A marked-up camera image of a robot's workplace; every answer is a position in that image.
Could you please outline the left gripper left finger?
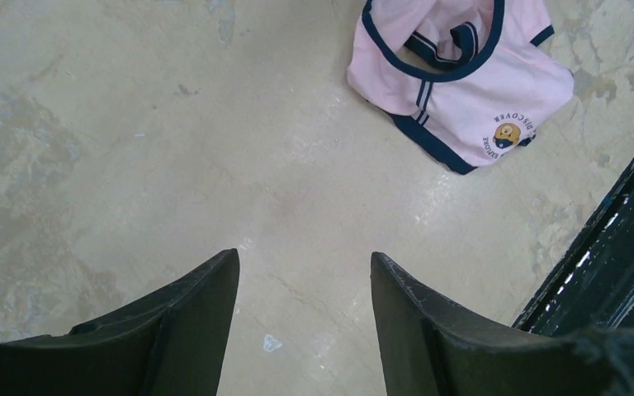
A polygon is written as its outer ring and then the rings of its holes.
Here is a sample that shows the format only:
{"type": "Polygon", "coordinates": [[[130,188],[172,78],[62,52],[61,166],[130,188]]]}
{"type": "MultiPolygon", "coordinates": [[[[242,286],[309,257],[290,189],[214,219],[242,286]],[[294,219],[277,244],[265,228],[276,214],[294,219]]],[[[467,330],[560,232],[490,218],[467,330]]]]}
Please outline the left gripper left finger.
{"type": "Polygon", "coordinates": [[[235,249],[62,336],[0,342],[0,395],[214,395],[239,286],[235,249]]]}

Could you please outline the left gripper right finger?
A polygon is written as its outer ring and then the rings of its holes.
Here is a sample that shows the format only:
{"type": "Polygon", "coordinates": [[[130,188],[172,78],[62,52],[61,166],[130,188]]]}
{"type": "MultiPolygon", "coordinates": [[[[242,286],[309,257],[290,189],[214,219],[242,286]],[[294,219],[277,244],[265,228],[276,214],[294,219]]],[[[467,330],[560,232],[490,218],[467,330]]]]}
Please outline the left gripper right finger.
{"type": "Polygon", "coordinates": [[[634,395],[634,328],[544,337],[485,318],[371,255],[389,395],[634,395]]]}

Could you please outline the pink underwear navy trim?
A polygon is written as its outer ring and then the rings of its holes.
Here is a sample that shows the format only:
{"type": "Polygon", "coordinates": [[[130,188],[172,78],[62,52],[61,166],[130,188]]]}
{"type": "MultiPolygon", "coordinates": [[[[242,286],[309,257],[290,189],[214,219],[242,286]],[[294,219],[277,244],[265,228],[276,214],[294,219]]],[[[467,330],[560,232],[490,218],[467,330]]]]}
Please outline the pink underwear navy trim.
{"type": "Polygon", "coordinates": [[[466,175],[531,143],[573,96],[541,49],[542,1],[368,1],[348,84],[426,154],[466,175]]]}

